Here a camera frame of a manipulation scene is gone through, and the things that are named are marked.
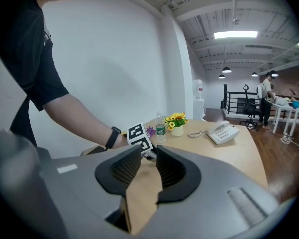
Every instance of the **white wall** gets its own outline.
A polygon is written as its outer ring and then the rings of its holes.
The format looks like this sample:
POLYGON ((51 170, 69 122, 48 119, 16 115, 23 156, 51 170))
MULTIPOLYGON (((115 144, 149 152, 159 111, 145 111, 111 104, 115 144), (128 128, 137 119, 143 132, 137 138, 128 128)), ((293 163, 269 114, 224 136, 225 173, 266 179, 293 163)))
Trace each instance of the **white wall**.
POLYGON ((193 85, 184 33, 167 6, 162 7, 162 47, 168 92, 168 113, 185 111, 193 118, 193 85))
MULTIPOLYGON (((126 0, 65 0, 43 8, 68 91, 108 126, 126 130, 167 112, 160 22, 126 0)), ((53 158, 95 146, 30 106, 39 146, 53 158)))
POLYGON ((207 108, 220 108, 220 101, 224 98, 224 84, 227 84, 227 91, 244 91, 243 87, 247 84, 248 92, 256 92, 259 84, 259 77, 252 77, 250 70, 245 68, 233 68, 232 73, 224 74, 225 79, 219 79, 219 75, 219 70, 206 70, 207 108))

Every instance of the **smartwatch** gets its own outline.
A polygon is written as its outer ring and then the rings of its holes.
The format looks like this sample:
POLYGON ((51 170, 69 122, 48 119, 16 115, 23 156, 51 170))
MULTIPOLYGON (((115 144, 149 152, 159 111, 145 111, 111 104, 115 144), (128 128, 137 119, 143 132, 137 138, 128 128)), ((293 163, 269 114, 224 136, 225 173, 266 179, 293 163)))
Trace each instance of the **smartwatch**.
POLYGON ((112 129, 112 134, 111 134, 108 142, 105 144, 105 150, 104 151, 107 151, 108 149, 113 148, 116 139, 118 138, 119 134, 121 133, 121 131, 118 128, 114 127, 114 126, 111 129, 112 129))

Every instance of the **white column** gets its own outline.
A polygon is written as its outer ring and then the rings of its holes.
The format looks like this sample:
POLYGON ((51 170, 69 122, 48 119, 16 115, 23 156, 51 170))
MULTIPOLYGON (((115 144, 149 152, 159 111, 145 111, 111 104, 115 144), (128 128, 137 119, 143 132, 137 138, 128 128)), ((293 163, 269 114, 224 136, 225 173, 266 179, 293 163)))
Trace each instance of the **white column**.
POLYGON ((169 7, 163 6, 161 12, 164 15, 160 22, 168 113, 185 111, 187 118, 192 119, 193 86, 185 36, 169 7))

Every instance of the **purple flower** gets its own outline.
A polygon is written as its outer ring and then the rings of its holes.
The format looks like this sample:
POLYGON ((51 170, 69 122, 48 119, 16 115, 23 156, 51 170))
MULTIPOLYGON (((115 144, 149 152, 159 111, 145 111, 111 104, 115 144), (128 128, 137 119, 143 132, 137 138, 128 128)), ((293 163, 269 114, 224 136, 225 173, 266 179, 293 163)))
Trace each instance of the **purple flower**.
POLYGON ((153 135, 155 135, 156 130, 154 130, 153 127, 146 128, 146 131, 149 133, 149 137, 152 138, 153 135))

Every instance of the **wooden floor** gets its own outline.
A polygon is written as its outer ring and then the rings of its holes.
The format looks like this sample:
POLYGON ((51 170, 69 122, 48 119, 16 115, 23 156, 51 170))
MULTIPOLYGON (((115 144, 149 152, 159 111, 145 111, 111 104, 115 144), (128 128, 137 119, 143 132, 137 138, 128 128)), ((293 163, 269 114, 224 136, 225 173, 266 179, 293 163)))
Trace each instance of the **wooden floor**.
MULTIPOLYGON (((238 125, 243 119, 233 119, 224 116, 221 109, 206 109, 206 121, 220 122, 228 120, 230 124, 238 125)), ((264 129, 249 130, 262 159, 269 191, 283 202, 296 196, 299 190, 299 147, 295 144, 283 144, 280 138, 283 137, 285 124, 280 122, 276 134, 264 129)), ((294 142, 299 143, 299 125, 294 131, 294 142)))

